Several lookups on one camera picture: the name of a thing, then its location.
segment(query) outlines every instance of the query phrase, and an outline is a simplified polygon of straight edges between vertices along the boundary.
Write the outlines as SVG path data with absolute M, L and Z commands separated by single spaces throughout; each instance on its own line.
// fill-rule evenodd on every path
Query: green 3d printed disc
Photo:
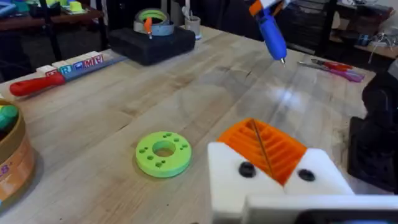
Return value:
M 179 134 L 160 131 L 145 136 L 136 148 L 138 166 L 153 177 L 173 177 L 183 172 L 192 156 L 191 145 Z

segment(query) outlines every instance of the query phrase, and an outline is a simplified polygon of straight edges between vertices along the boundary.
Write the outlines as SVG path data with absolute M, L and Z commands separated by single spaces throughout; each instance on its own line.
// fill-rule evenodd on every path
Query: wooden bowl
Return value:
M 14 105 L 0 99 L 0 105 Z M 20 199 L 34 176 L 35 155 L 21 110 L 10 133 L 0 141 L 0 212 Z

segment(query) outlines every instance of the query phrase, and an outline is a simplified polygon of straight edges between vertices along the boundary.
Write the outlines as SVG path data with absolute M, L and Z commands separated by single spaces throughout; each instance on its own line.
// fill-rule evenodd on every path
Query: butcher block table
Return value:
M 365 81 L 350 83 L 299 67 L 312 57 L 291 50 L 284 68 L 262 42 L 202 32 L 195 50 L 150 67 L 127 60 L 25 98 L 9 94 L 15 80 L 1 84 L 22 108 L 37 170 L 0 223 L 209 223 L 207 144 L 248 117 L 324 149 L 357 193 L 378 191 L 346 173 L 349 119 L 365 115 L 373 73 L 359 70 Z M 192 145 L 185 172 L 158 179 L 138 168 L 135 147 L 156 131 Z

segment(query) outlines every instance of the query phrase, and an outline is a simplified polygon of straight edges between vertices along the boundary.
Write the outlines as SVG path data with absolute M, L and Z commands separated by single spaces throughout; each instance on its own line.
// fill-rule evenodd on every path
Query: black box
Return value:
M 172 35 L 152 36 L 150 39 L 146 34 L 123 28 L 110 32 L 109 43 L 116 53 L 142 65 L 151 65 L 192 50 L 195 34 L 175 27 Z

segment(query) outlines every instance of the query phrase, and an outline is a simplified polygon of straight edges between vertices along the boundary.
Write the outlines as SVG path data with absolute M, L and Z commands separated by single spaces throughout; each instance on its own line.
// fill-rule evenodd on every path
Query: glue gun nozzle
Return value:
M 282 58 L 282 59 L 280 60 L 280 62 L 282 63 L 282 65 L 284 65 L 284 67 L 286 66 L 286 61 L 285 61 L 284 58 Z

